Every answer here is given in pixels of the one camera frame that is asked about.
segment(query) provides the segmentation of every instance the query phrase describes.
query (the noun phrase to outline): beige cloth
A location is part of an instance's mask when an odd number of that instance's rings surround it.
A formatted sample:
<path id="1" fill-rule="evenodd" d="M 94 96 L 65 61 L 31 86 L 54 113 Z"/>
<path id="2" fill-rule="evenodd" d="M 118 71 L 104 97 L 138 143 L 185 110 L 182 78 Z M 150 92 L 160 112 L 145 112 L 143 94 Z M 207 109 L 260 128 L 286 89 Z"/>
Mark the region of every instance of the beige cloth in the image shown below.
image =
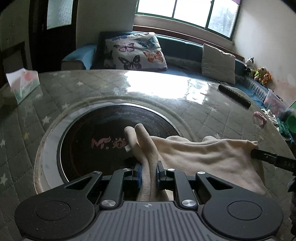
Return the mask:
<path id="1" fill-rule="evenodd" d="M 158 160 L 165 169 L 182 170 L 195 176 L 198 171 L 210 173 L 247 190 L 270 196 L 264 186 L 262 162 L 251 158 L 257 141 L 205 137 L 202 142 L 171 136 L 167 139 L 149 136 L 142 124 L 126 127 L 130 148 L 142 164 L 142 188 L 138 201 L 155 201 L 157 197 L 156 167 Z"/>

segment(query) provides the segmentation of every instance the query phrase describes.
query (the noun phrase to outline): frosted glass panel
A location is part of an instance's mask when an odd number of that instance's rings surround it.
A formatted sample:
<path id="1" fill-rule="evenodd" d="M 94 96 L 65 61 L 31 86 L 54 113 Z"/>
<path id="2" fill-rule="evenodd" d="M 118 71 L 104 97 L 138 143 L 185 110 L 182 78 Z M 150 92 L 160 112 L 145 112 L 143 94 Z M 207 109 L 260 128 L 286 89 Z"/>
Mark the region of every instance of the frosted glass panel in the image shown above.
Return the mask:
<path id="1" fill-rule="evenodd" d="M 139 0 L 138 12 L 171 18 L 174 6 L 175 0 Z"/>
<path id="2" fill-rule="evenodd" d="M 209 29 L 230 37 L 237 17 L 238 7 L 238 4 L 233 0 L 215 0 Z"/>
<path id="3" fill-rule="evenodd" d="M 47 29 L 70 25 L 73 0 L 49 0 L 47 9 Z"/>
<path id="4" fill-rule="evenodd" d="M 211 8 L 211 0 L 178 0 L 175 19 L 205 27 Z"/>

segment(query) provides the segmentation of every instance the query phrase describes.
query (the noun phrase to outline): black cooktop surface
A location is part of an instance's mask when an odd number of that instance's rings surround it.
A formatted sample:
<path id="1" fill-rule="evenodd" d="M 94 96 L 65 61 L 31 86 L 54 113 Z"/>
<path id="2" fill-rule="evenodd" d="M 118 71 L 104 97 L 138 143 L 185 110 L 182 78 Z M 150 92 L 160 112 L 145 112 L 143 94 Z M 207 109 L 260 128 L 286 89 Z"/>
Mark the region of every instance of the black cooktop surface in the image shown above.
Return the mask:
<path id="1" fill-rule="evenodd" d="M 66 131 L 60 142 L 60 172 L 62 166 L 71 181 L 95 170 L 111 175 L 117 169 L 133 167 L 136 159 L 126 152 L 128 142 L 123 130 L 138 123 L 151 136 L 178 135 L 165 118 L 149 109 L 133 105 L 101 107 L 77 119 Z"/>

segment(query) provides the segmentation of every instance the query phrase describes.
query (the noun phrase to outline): butterfly print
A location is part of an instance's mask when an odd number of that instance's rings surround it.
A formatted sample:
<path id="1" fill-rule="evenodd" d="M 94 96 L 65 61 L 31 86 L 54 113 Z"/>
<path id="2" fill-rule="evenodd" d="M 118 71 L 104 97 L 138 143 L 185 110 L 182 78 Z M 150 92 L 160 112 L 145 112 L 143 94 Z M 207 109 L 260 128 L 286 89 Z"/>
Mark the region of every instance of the butterfly print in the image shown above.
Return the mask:
<path id="1" fill-rule="evenodd" d="M 134 34 L 134 36 L 143 36 L 143 35 L 147 35 L 149 33 L 142 33 L 142 34 Z"/>
<path id="2" fill-rule="evenodd" d="M 104 69 L 116 69 L 116 65 L 115 64 L 112 64 L 110 66 L 109 63 L 104 63 Z"/>
<path id="3" fill-rule="evenodd" d="M 150 63 L 154 63 L 155 61 L 158 62 L 163 62 L 163 57 L 160 51 L 157 51 L 156 54 L 154 53 L 148 53 L 148 52 L 143 52 L 144 55 L 148 58 L 148 61 Z"/>
<path id="4" fill-rule="evenodd" d="M 136 67 L 137 70 L 142 69 L 142 65 L 140 64 L 140 56 L 139 55 L 136 55 L 131 62 L 123 57 L 118 57 L 118 59 L 120 60 L 121 63 L 123 63 L 123 67 L 126 70 L 130 70 L 131 67 L 134 68 L 134 66 Z"/>
<path id="5" fill-rule="evenodd" d="M 141 39 L 138 39 L 137 40 L 137 42 L 140 44 L 140 45 L 142 45 L 142 47 L 143 48 L 145 48 L 145 49 L 148 49 L 148 48 L 155 48 L 155 42 L 154 42 L 154 39 L 153 39 L 153 37 L 151 37 L 151 38 L 149 38 L 148 40 L 147 40 L 147 42 L 144 42 L 143 40 L 141 40 Z"/>
<path id="6" fill-rule="evenodd" d="M 109 60 L 113 60 L 112 52 L 113 52 L 113 50 L 111 50 L 109 53 L 104 53 L 104 58 L 109 59 Z"/>
<path id="7" fill-rule="evenodd" d="M 134 43 L 128 44 L 128 45 L 114 45 L 113 47 L 117 48 L 120 52 L 132 52 L 135 50 L 133 47 Z"/>
<path id="8" fill-rule="evenodd" d="M 122 35 L 122 36 L 118 36 L 118 37 L 112 38 L 111 40 L 112 41 L 116 41 L 116 40 L 120 40 L 120 39 L 126 39 L 127 37 L 128 37 L 128 35 Z"/>

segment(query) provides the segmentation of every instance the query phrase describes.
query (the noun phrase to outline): pink item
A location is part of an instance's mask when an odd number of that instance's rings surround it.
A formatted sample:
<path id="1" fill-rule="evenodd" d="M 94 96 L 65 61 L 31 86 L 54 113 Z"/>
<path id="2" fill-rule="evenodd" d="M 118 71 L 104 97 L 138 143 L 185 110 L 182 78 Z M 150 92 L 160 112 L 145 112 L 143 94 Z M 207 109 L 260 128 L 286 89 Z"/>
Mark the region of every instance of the pink item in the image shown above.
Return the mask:
<path id="1" fill-rule="evenodd" d="M 263 114 L 261 114 L 259 111 L 254 112 L 254 116 L 258 117 L 260 120 L 262 120 L 262 124 L 260 125 L 261 128 L 263 128 L 267 124 L 267 119 L 264 117 Z"/>

